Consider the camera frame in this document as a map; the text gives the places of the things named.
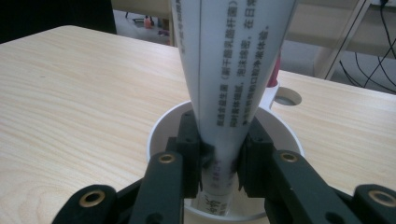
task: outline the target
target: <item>white paper cup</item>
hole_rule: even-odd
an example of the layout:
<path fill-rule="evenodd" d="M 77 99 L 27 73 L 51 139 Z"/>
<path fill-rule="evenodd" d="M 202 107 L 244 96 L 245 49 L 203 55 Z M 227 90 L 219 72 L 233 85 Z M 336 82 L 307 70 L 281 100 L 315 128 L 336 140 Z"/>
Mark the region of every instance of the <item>white paper cup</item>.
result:
<path fill-rule="evenodd" d="M 267 88 L 264 93 L 265 97 L 262 98 L 259 110 L 256 113 L 256 118 L 271 136 L 277 149 L 287 149 L 304 155 L 301 144 L 290 127 L 270 110 L 277 87 L 274 89 Z M 149 135 L 148 159 L 158 152 L 165 151 L 168 138 L 177 136 L 181 115 L 189 110 L 192 110 L 191 102 L 185 102 L 176 105 L 160 117 Z M 230 211 L 224 217 L 211 215 L 192 207 L 189 199 L 184 201 L 184 205 L 187 211 L 216 221 L 242 222 L 266 216 L 264 199 L 248 198 L 243 190 L 237 190 L 237 184 L 235 184 L 233 190 Z"/>

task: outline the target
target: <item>cable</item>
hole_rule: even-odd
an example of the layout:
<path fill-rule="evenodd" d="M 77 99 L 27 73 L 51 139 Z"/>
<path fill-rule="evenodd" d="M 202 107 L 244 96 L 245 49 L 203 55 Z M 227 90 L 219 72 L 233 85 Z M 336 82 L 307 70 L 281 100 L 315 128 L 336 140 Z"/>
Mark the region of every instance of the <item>cable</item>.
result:
<path fill-rule="evenodd" d="M 390 44 L 389 30 L 388 30 L 388 26 L 387 26 L 387 24 L 385 22 L 385 19 L 384 19 L 384 7 L 385 7 L 385 4 L 387 2 L 388 2 L 388 0 L 382 0 L 381 1 L 381 7 L 379 8 L 379 13 L 381 14 L 381 21 L 382 21 L 382 24 L 384 24 L 385 32 L 387 33 L 387 39 L 388 39 L 388 43 L 390 45 L 390 49 L 392 51 L 393 57 L 396 59 L 395 49 L 393 48 L 393 45 Z"/>
<path fill-rule="evenodd" d="M 388 76 L 387 72 L 384 69 L 384 66 L 382 66 L 381 60 L 379 60 L 379 57 L 376 57 L 378 59 L 379 65 L 381 66 L 381 70 L 384 73 L 385 77 L 389 80 L 390 83 L 393 84 L 393 86 L 396 87 L 396 84 L 390 79 L 390 77 Z"/>
<path fill-rule="evenodd" d="M 379 64 L 381 65 L 382 71 L 384 72 L 385 76 L 386 76 L 386 77 L 388 78 L 388 80 L 393 84 L 393 82 L 389 79 L 388 74 L 385 72 L 385 69 L 384 69 L 384 67 L 382 66 L 382 63 L 381 63 L 381 61 L 379 60 L 379 57 L 377 57 L 377 58 L 378 58 Z M 388 89 L 387 87 L 385 87 L 385 86 L 379 84 L 378 82 L 376 82 L 376 81 L 370 79 L 370 78 L 366 75 L 366 73 L 363 72 L 363 70 L 361 69 L 361 66 L 359 65 L 358 53 L 356 53 L 356 52 L 355 52 L 355 62 L 356 62 L 356 65 L 358 66 L 359 70 L 361 70 L 361 72 L 364 74 L 365 77 L 368 78 L 368 80 L 372 81 L 374 84 L 376 84 L 376 85 L 379 86 L 379 87 L 382 87 L 382 88 L 384 88 L 384 89 L 387 89 L 387 90 L 389 90 L 389 91 L 392 91 L 392 90 Z"/>
<path fill-rule="evenodd" d="M 365 88 L 367 86 L 367 83 L 370 81 L 371 77 L 373 76 L 373 74 L 375 73 L 376 69 L 378 69 L 379 65 L 382 64 L 382 62 L 384 61 L 384 59 L 388 56 L 388 54 L 390 53 L 390 51 L 393 49 L 393 45 L 396 42 L 396 38 L 393 40 L 393 43 L 390 45 L 390 48 L 388 49 L 387 53 L 385 54 L 385 56 L 381 59 L 380 63 L 376 66 L 376 68 L 374 69 L 374 71 L 372 72 L 372 74 L 367 78 L 366 82 L 364 83 L 363 87 Z"/>
<path fill-rule="evenodd" d="M 361 84 L 356 81 L 345 69 L 343 62 L 340 61 L 341 67 L 343 68 L 344 74 L 346 75 L 347 79 L 349 79 L 350 83 L 352 83 L 352 85 L 357 86 L 357 87 L 361 87 Z"/>

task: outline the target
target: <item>light wood tabletop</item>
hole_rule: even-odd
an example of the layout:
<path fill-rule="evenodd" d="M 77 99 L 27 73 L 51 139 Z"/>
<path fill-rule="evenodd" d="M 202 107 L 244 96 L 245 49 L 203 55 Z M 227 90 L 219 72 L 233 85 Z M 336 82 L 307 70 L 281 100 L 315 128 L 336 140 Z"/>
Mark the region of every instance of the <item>light wood tabletop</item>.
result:
<path fill-rule="evenodd" d="M 395 95 L 278 80 L 303 100 L 272 109 L 329 185 L 396 189 Z M 187 100 L 173 47 L 73 26 L 0 45 L 0 223 L 50 223 L 79 189 L 135 182 L 153 125 Z"/>

